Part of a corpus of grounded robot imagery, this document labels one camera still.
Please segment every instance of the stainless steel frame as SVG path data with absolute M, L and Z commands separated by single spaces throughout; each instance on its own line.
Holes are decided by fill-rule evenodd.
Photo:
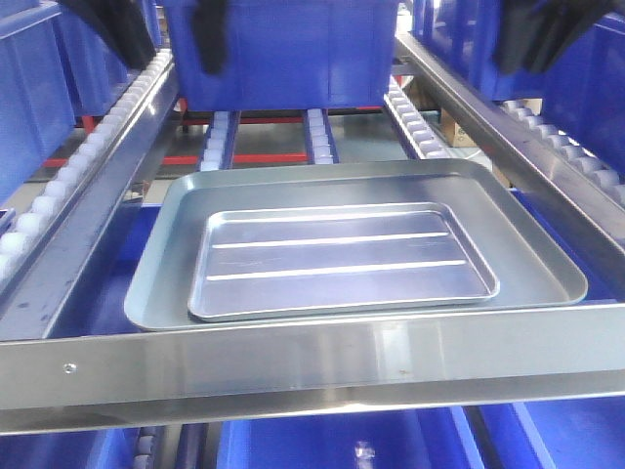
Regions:
M 622 296 L 622 208 L 410 37 L 400 42 L 461 125 L 576 249 L 597 256 L 593 266 L 612 273 Z M 166 83 L 164 107 L 174 93 Z M 119 204 L 110 201 L 112 216 Z M 100 238 L 106 226 L 89 222 L 88 207 L 73 229 Z M 49 249 L 34 274 L 63 264 L 62 251 Z M 71 291 L 51 291 L 42 304 L 34 279 L 4 304 L 5 316 L 58 311 Z M 0 433 L 619 395 L 624 330 L 625 305 L 610 304 L 4 342 Z

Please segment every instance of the white roller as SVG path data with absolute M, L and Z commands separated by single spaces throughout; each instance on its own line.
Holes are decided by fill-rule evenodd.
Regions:
M 102 137 L 106 140 L 109 140 L 112 137 L 114 131 L 115 126 L 113 124 L 101 122 L 96 127 L 96 132 L 102 135 Z
M 534 129 L 543 139 L 558 134 L 558 129 L 551 124 L 537 125 Z
M 93 144 L 96 147 L 103 147 L 104 144 L 106 143 L 106 138 L 104 137 L 103 134 L 101 134 L 100 132 L 92 132 L 91 134 L 89 134 L 87 136 L 87 138 L 85 139 L 85 143 L 87 144 Z
M 504 109 L 507 111 L 524 107 L 523 101 L 506 101 L 504 102 Z
M 126 109 L 125 107 L 112 107 L 111 110 L 108 112 L 108 115 L 113 115 L 113 116 L 118 116 L 118 117 L 125 117 L 128 114 L 128 109 Z
M 128 88 L 127 93 L 135 93 L 138 96 L 142 96 L 149 85 L 144 82 L 133 83 L 133 85 Z
M 312 141 L 312 146 L 313 147 L 320 147 L 322 145 L 329 145 L 329 141 L 328 141 L 328 136 L 323 134 L 323 135 L 312 135 L 311 136 L 311 141 Z
M 407 112 L 401 116 L 401 120 L 404 124 L 407 124 L 408 122 L 419 122 L 422 119 L 423 117 L 421 117 L 419 112 Z
M 217 171 L 219 169 L 219 161 L 202 161 L 200 164 L 200 171 Z
M 7 278 L 15 268 L 16 256 L 0 254 L 0 278 Z
M 309 118 L 309 125 L 311 127 L 325 127 L 325 123 L 323 122 L 322 117 L 311 117 Z
M 314 164 L 334 164 L 332 156 L 320 156 L 314 159 Z
M 311 127 L 311 137 L 325 135 L 325 127 Z
M 30 236 L 38 236 L 43 233 L 49 221 L 50 217 L 42 213 L 23 213 L 16 221 L 16 231 Z
M 571 161 L 571 164 L 584 174 L 591 174 L 602 169 L 602 163 L 591 156 L 582 156 Z
M 227 129 L 211 129 L 211 139 L 222 139 L 225 140 L 228 136 Z
M 229 112 L 226 110 L 218 110 L 213 114 L 213 122 L 228 122 Z
M 56 179 L 59 181 L 63 181 L 70 186 L 75 186 L 78 184 L 78 180 L 80 180 L 81 172 L 78 168 L 72 166 L 65 166 L 59 170 L 57 173 Z
M 84 154 L 85 156 L 93 160 L 96 156 L 98 156 L 98 153 L 101 149 L 102 145 L 85 142 L 80 147 L 78 147 L 78 152 L 76 154 Z
M 567 145 L 566 147 L 562 147 L 560 149 L 560 153 L 562 153 L 569 161 L 586 156 L 584 150 L 578 145 Z
M 621 205 L 625 205 L 625 185 L 619 184 L 609 191 L 610 195 L 616 199 Z
M 618 173 L 613 169 L 600 169 L 592 173 L 590 178 L 604 190 L 609 190 L 620 183 Z
M 67 167 L 75 169 L 82 175 L 89 169 L 92 162 L 93 158 L 91 156 L 82 153 L 75 153 L 67 162 Z
M 426 157 L 428 159 L 447 159 L 447 158 L 451 158 L 451 155 L 444 149 L 439 149 L 437 151 L 427 152 Z
M 428 140 L 419 144 L 419 149 L 427 155 L 433 151 L 440 151 L 441 146 L 436 140 Z
M 206 149 L 224 149 L 224 147 L 226 146 L 226 141 L 223 139 L 214 139 L 214 138 L 210 138 L 208 139 L 208 142 L 206 143 Z
M 391 98 L 391 104 L 393 106 L 401 106 L 401 105 L 407 105 L 409 104 L 410 101 L 408 101 L 408 99 L 404 96 L 398 96 L 396 98 Z
M 64 200 L 69 195 L 71 191 L 71 187 L 65 181 L 53 180 L 46 184 L 46 187 L 43 191 L 44 195 L 49 195 L 50 197 L 56 197 L 61 200 Z
M 426 130 L 428 129 L 428 124 L 424 120 L 413 120 L 412 122 L 408 122 L 406 124 L 406 129 L 408 132 L 416 132 L 418 130 Z
M 109 124 L 111 125 L 113 128 L 117 127 L 119 124 L 121 124 L 121 121 L 124 120 L 120 115 L 114 115 L 114 114 L 107 114 L 104 119 L 102 119 L 102 122 L 100 123 L 100 125 L 103 124 Z
M 141 77 L 147 77 L 150 79 L 156 78 L 158 76 L 158 71 L 156 70 L 144 70 L 141 73 Z
M 217 161 L 222 160 L 223 149 L 206 149 L 204 151 L 203 161 Z
M 323 118 L 323 112 L 321 112 L 321 109 L 309 109 L 308 114 L 309 114 L 309 118 L 312 118 L 312 117 Z
M 414 108 L 414 106 L 411 103 L 408 103 L 406 105 L 396 106 L 395 109 L 400 114 L 406 114 L 407 112 L 414 112 L 415 111 L 415 108 Z
M 413 132 L 412 138 L 415 140 L 415 142 L 421 143 L 433 139 L 434 135 L 432 134 L 432 131 L 430 129 L 424 129 Z
M 10 256 L 19 256 L 28 249 L 31 240 L 31 236 L 26 233 L 4 233 L 2 237 L 0 237 L 0 253 Z
M 46 216 L 54 216 L 61 207 L 61 201 L 49 195 L 38 195 L 32 201 L 30 211 Z
M 545 123 L 545 119 L 543 119 L 540 115 L 529 115 L 525 117 L 522 121 L 529 129 L 535 129 L 539 125 L 543 125 Z
M 523 120 L 530 115 L 534 115 L 534 113 L 527 107 L 520 107 L 518 109 L 511 110 L 510 115 L 512 115 L 516 120 Z
M 570 145 L 570 140 L 564 135 L 550 135 L 547 137 L 547 142 L 549 142 L 554 149 L 560 149 Z
M 314 154 L 314 159 L 323 156 L 332 156 L 332 149 L 329 145 L 319 145 L 318 147 L 312 147 L 312 154 Z

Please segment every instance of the roller conveyor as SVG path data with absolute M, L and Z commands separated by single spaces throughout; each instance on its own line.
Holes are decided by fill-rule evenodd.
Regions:
M 460 84 L 445 88 L 441 83 L 449 84 L 452 78 L 444 75 L 444 69 L 429 62 L 427 53 L 407 38 L 399 38 L 399 43 L 407 51 L 406 61 L 430 77 L 442 101 L 454 103 L 449 110 L 457 120 L 619 299 L 625 218 L 619 185 L 609 183 L 613 179 L 609 169 L 597 166 L 594 159 L 579 161 L 594 156 L 579 153 L 580 147 L 570 145 L 547 123 L 532 119 L 535 116 L 518 104 L 505 104 L 508 116 L 476 101 L 470 90 L 465 94 Z M 203 425 L 188 424 L 208 420 L 624 393 L 620 331 L 625 311 L 615 302 L 474 312 L 461 317 L 310 320 L 289 327 L 263 327 L 265 337 L 271 339 L 259 335 L 258 340 L 253 334 L 237 337 L 237 332 L 227 330 L 90 337 L 109 333 L 88 330 L 80 320 L 91 308 L 87 305 L 94 299 L 94 285 L 104 281 L 97 273 L 113 264 L 111 253 L 131 229 L 145 182 L 153 177 L 162 156 L 149 148 L 155 139 L 170 138 L 177 123 L 169 113 L 176 95 L 170 56 L 163 53 L 148 72 L 105 118 L 101 134 L 96 132 L 74 155 L 87 157 L 70 159 L 55 181 L 58 184 L 51 183 L 39 199 L 43 201 L 33 204 L 29 215 L 34 216 L 22 218 L 11 236 L 0 240 L 9 245 L 2 251 L 7 259 L 2 264 L 5 313 L 0 318 L 0 336 L 7 341 L 28 339 L 0 345 L 1 373 L 11 376 L 14 383 L 0 395 L 2 433 L 186 424 L 183 448 L 186 441 L 206 438 Z M 407 156 L 448 158 L 436 132 L 410 106 L 392 83 L 387 113 Z M 308 110 L 303 115 L 310 161 L 338 163 L 340 155 L 327 113 Z M 201 171 L 231 167 L 239 118 L 237 112 L 216 113 L 199 162 Z M 567 164 L 570 159 L 575 164 Z M 114 202 L 102 204 L 103 200 Z M 29 234 L 28 244 L 20 234 Z M 69 246 L 72 256 L 68 259 L 63 254 Z M 403 331 L 405 348 L 380 348 L 377 337 L 389 327 Z M 130 332 L 122 329 L 115 332 Z M 522 333 L 511 340 L 507 332 L 511 329 Z M 426 340 L 433 330 L 438 341 Z M 206 381 L 205 361 L 223 352 L 213 346 L 213 339 L 231 345 L 233 362 L 246 362 L 250 354 L 258 354 L 254 363 L 271 362 L 282 360 L 291 349 L 272 348 L 269 342 L 293 340 L 294 331 L 296 337 L 326 341 L 335 354 L 331 374 L 323 372 L 328 359 L 303 355 L 295 370 L 285 370 L 280 378 L 291 380 L 289 389 L 267 387 L 221 395 Z M 375 358 L 361 363 L 363 378 L 357 381 L 350 370 L 354 363 L 336 359 L 345 353 L 348 335 L 363 354 Z M 580 349 L 585 351 L 581 357 Z M 498 351 L 494 358 L 493 350 Z M 184 362 L 184 372 L 181 361 L 172 359 L 181 357 L 180 351 L 193 351 L 197 359 Z M 407 366 L 416 356 L 431 357 L 437 365 L 423 370 L 413 364 L 412 373 L 397 379 L 376 369 L 376 361 L 387 360 L 389 354 Z M 304 363 L 306 372 L 302 371 Z M 237 373 L 246 376 L 251 371 L 243 366 Z M 321 381 L 307 381 L 307 375 L 315 373 Z M 37 388 L 30 385 L 35 376 L 41 381 Z M 211 376 L 216 382 L 238 378 L 231 373 Z M 188 448 L 193 452 L 196 443 Z

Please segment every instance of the large metal tray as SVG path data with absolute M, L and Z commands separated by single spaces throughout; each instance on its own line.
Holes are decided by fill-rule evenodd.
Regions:
M 460 305 L 499 288 L 440 203 L 239 210 L 206 223 L 188 303 L 200 320 Z
M 167 193 L 147 242 L 126 296 L 126 315 L 147 330 L 282 320 L 208 323 L 188 314 L 195 262 L 206 220 L 213 214 L 417 202 L 453 210 L 499 278 L 499 293 L 475 305 L 339 312 L 333 315 L 337 320 L 553 306 L 577 302 L 586 294 L 583 274 L 487 170 L 456 159 L 389 161 L 213 171 L 181 178 Z

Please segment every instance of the blue container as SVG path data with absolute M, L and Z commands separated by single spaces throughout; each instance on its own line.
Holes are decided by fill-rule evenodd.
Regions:
M 396 0 L 230 0 L 229 60 L 201 66 L 194 0 L 163 0 L 182 95 L 191 110 L 358 107 L 389 88 Z
M 625 174 L 625 19 L 609 15 L 547 73 L 546 120 Z
M 152 41 L 160 45 L 153 0 L 141 0 Z M 104 115 L 126 90 L 129 70 L 87 23 L 62 8 L 56 23 L 57 40 L 74 114 Z
M 356 460 L 356 447 L 375 451 L 371 465 L 366 457 Z M 218 469 L 296 467 L 484 466 L 459 407 L 242 420 L 222 427 Z
M 625 466 L 625 399 L 485 405 L 482 415 L 505 467 Z
M 74 124 L 52 29 L 53 3 L 0 20 L 0 200 L 67 138 Z
M 0 469 L 133 466 L 138 429 L 0 438 Z
M 488 99 L 540 98 L 543 75 L 504 75 L 492 60 L 499 17 L 500 1 L 415 0 L 413 34 Z
M 139 7 L 144 14 L 147 32 L 152 39 L 152 43 L 156 47 L 160 47 L 163 43 L 160 35 L 160 24 L 158 23 L 158 15 L 156 14 L 156 4 L 154 0 L 138 0 Z
M 0 0 L 0 19 L 39 6 L 39 0 Z

